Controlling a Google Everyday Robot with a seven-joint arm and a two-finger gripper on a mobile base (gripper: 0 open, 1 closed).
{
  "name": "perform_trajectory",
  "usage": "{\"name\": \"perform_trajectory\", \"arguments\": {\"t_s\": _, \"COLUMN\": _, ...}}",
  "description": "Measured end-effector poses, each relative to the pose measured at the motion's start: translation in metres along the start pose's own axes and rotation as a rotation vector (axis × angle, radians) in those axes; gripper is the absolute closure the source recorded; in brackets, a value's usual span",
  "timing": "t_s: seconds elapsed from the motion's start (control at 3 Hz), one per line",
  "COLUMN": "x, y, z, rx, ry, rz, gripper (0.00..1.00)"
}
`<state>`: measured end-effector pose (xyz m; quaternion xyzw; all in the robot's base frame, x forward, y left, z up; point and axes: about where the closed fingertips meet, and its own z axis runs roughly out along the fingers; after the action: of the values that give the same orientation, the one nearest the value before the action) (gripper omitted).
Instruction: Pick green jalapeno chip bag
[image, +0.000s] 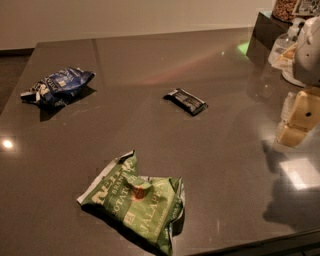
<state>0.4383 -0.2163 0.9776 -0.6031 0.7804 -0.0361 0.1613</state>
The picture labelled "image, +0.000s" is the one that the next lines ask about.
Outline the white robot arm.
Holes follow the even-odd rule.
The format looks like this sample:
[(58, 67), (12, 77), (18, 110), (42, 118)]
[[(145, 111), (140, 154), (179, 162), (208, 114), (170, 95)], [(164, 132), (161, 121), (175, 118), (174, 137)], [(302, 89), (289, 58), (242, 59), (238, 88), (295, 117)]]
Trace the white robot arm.
[(289, 92), (282, 108), (276, 142), (288, 147), (298, 146), (320, 122), (320, 17), (308, 19), (301, 29), (292, 54), (293, 78), (304, 89)]

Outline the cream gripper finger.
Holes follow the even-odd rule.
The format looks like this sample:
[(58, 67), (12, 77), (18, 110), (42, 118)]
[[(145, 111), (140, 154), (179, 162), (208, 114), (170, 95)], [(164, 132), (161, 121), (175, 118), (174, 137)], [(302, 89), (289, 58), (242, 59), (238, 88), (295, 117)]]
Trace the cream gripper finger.
[(300, 129), (280, 125), (276, 131), (276, 142), (284, 146), (296, 147), (305, 139), (306, 135), (307, 133)]
[(296, 97), (297, 97), (296, 93), (293, 93), (293, 92), (288, 93), (287, 97), (284, 100), (284, 104), (281, 111), (282, 120), (287, 120), (290, 117)]

